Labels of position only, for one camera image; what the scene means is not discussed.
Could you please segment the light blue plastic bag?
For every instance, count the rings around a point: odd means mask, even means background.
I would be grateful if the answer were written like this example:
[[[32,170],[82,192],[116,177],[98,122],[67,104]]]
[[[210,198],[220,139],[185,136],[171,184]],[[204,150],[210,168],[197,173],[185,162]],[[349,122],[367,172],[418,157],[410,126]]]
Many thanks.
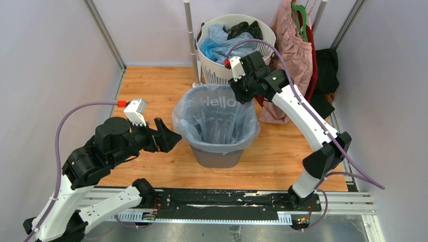
[[[211,153],[244,150],[260,132],[253,102],[238,102],[228,85],[189,89],[176,104],[172,123],[192,147]]]

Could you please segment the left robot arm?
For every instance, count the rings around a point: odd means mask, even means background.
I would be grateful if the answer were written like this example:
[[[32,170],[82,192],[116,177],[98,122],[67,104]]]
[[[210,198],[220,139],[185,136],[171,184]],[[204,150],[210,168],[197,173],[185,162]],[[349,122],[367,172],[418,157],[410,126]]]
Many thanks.
[[[131,161],[141,151],[170,152],[181,140],[181,135],[169,130],[161,118],[156,118],[155,124],[156,129],[151,129],[111,117],[97,126],[86,144],[75,149],[64,163],[60,191],[37,217],[24,221],[26,233],[37,241],[81,241],[101,222],[125,209],[155,208],[155,190],[144,178],[116,196],[78,208],[86,194],[118,165]]]

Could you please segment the grey mesh trash bin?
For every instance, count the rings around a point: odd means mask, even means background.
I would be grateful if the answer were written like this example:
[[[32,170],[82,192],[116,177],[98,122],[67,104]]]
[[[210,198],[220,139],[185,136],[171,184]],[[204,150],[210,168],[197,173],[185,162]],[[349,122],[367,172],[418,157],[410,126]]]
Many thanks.
[[[238,164],[244,150],[236,150],[226,154],[207,152],[190,146],[196,161],[207,168],[231,168]]]

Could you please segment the white slotted laundry basket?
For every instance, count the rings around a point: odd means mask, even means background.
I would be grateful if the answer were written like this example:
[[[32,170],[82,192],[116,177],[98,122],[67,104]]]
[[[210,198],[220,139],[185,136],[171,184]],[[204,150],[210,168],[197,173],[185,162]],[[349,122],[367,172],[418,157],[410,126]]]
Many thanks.
[[[210,61],[201,53],[200,47],[202,46],[203,42],[209,37],[209,27],[214,24],[226,24],[229,27],[232,27],[236,24],[239,24],[240,22],[248,22],[249,24],[251,24],[253,21],[258,21],[263,33],[263,40],[270,44],[274,44],[276,41],[276,37],[270,27],[263,21],[247,15],[225,15],[214,18],[206,22],[203,26],[201,26],[200,34],[196,39],[195,45],[197,53],[199,55],[199,59],[201,61],[201,69],[206,83],[226,85],[227,81],[232,78],[232,72],[226,69],[224,65],[220,65]]]

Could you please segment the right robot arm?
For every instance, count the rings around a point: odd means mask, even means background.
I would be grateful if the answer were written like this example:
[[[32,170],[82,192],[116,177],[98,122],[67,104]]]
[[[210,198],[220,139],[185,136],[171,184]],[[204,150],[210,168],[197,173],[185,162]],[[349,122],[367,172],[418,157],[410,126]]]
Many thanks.
[[[263,96],[282,110],[307,139],[313,152],[303,159],[303,172],[288,189],[288,203],[302,210],[326,174],[344,159],[351,137],[330,126],[302,96],[285,70],[271,71],[262,55],[256,51],[245,57],[234,56],[224,61],[232,71],[228,81],[236,100],[242,104]]]

